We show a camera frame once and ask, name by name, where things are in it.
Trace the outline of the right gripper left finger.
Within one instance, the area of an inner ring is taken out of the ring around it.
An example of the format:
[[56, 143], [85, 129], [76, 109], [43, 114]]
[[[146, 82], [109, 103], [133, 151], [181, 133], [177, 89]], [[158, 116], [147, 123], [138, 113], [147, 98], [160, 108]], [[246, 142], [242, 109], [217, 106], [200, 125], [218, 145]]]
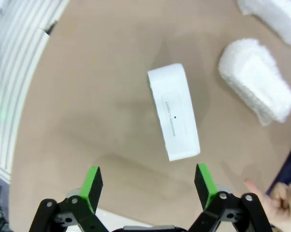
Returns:
[[98, 166], [90, 167], [79, 193], [57, 202], [40, 202], [30, 232], [65, 232], [69, 226], [78, 226], [83, 232], [106, 232], [107, 228], [96, 216], [103, 181]]

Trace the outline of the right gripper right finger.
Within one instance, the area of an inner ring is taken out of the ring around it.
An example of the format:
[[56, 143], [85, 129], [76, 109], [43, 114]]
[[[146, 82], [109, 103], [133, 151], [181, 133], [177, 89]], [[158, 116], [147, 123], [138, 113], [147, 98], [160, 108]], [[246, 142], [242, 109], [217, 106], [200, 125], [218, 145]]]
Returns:
[[271, 232], [272, 228], [258, 196], [245, 193], [240, 198], [219, 191], [204, 163], [196, 165], [194, 184], [203, 211], [189, 232], [215, 232], [221, 222], [229, 222], [237, 232]]

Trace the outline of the person's left hand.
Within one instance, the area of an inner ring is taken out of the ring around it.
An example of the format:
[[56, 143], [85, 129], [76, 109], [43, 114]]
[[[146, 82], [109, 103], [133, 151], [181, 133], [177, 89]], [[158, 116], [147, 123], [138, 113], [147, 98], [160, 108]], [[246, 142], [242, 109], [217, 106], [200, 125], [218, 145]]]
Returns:
[[274, 232], [291, 232], [291, 183], [277, 182], [270, 194], [261, 192], [250, 178], [244, 180], [249, 192], [258, 196]]

